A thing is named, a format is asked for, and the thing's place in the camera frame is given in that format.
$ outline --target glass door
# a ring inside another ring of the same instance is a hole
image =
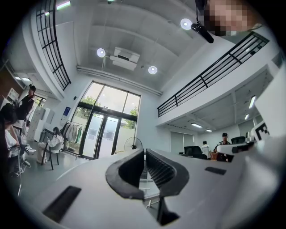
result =
[[[82,157],[89,160],[111,156],[115,152],[120,118],[93,113],[83,136]]]
[[[99,139],[98,150],[96,159],[102,157],[109,157],[114,153],[114,145],[116,145],[116,138],[118,136],[118,118],[107,117],[104,125],[102,126],[101,138]]]

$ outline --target woman sitting on chair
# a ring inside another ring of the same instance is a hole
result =
[[[46,144],[48,144],[47,147],[52,148],[52,147],[55,147],[57,144],[63,142],[63,136],[60,133],[59,128],[55,127],[53,129],[53,132],[54,132],[54,135],[52,137],[52,140],[49,139],[47,143],[39,142],[39,144],[38,144],[39,151],[38,151],[38,156],[37,156],[37,163],[42,163],[42,157],[43,157],[44,149],[46,148]],[[46,164],[47,162],[48,162],[48,160],[47,160],[46,154],[45,154],[43,164]]]

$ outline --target person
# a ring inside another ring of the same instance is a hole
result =
[[[44,149],[46,148],[46,144],[48,144],[48,147],[55,147],[58,143],[61,143],[63,142],[63,136],[62,134],[60,133],[59,131],[59,128],[55,127],[53,129],[53,137],[52,137],[52,140],[48,140],[47,143],[44,143],[44,142],[39,142],[38,144],[38,155],[37,155],[37,163],[42,163],[42,157],[43,157],[43,153],[44,153]],[[44,160],[43,160],[43,164],[46,164],[48,161],[47,161],[47,158],[46,158],[46,154],[44,156]]]
[[[221,142],[219,142],[215,149],[214,149],[214,153],[218,153],[217,155],[217,161],[227,161],[227,162],[231,162],[232,161],[232,158],[233,156],[232,155],[226,155],[226,154],[223,154],[223,153],[219,153],[217,151],[217,147],[218,145],[230,145],[231,143],[227,140],[227,133],[223,133],[223,140]]]
[[[18,149],[9,151],[8,149],[13,146],[20,146],[20,162],[23,163],[23,154],[25,151],[33,153],[33,150],[29,145],[23,145],[18,141],[17,135],[14,131],[14,128],[11,126],[18,120],[16,109],[12,104],[6,104],[0,111],[0,120],[1,120],[1,130],[4,130],[5,141],[3,141],[3,131],[1,132],[1,161],[6,161],[8,168],[14,168],[16,176],[19,176],[19,172],[22,173],[24,170],[22,167],[18,166]]]
[[[27,120],[27,115],[31,111],[34,104],[34,94],[36,87],[32,84],[29,85],[28,95],[22,99],[22,105],[16,109],[18,120],[13,124],[14,130],[18,139],[21,138],[24,122]],[[23,155],[24,163],[30,168],[31,164],[27,161],[26,155]]]
[[[207,145],[206,141],[203,141],[202,145],[202,154],[205,154],[207,159],[210,160],[210,146]]]

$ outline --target hanging clothes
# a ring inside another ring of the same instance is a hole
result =
[[[67,133],[67,130],[68,130],[68,128],[70,127],[70,125],[71,125],[71,124],[68,123],[68,124],[66,125],[64,131],[63,131],[63,137],[64,137],[64,138],[66,138],[66,133]]]
[[[67,129],[67,132],[66,132],[66,139],[68,141],[71,141],[72,140],[72,131],[73,131],[73,124],[70,124],[70,126],[68,127]]]
[[[74,125],[73,132],[72,132],[72,138],[71,138],[72,142],[76,142],[76,137],[77,137],[77,132],[78,131],[79,131],[79,126],[78,125]]]
[[[60,130],[60,133],[62,134],[62,136],[63,136],[64,130],[65,130],[67,124],[68,124],[68,123],[66,123],[66,124],[63,126],[63,128]]]
[[[78,131],[78,133],[77,133],[76,143],[78,143],[79,140],[80,140],[80,137],[81,137],[81,128],[82,128],[82,127],[79,128],[79,131]]]

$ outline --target tree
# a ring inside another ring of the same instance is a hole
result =
[[[138,108],[135,107],[130,111],[130,115],[137,116],[137,112],[138,112]],[[124,128],[135,129],[135,121],[125,119],[125,122],[127,122],[127,124],[123,126]]]
[[[81,101],[91,105],[95,103],[95,99],[92,98],[91,96],[84,97]]]
[[[91,96],[87,96],[87,97],[84,97],[82,100],[82,102],[85,102],[87,104],[90,104],[90,105],[93,105],[95,103],[95,99],[92,98]],[[100,102],[97,102],[95,104],[96,106],[100,106],[101,103]],[[87,110],[87,109],[84,109],[84,108],[78,108],[77,112],[76,112],[76,116],[77,117],[80,117],[80,118],[83,118],[83,119],[88,119],[89,117],[89,114],[90,114],[90,110]]]

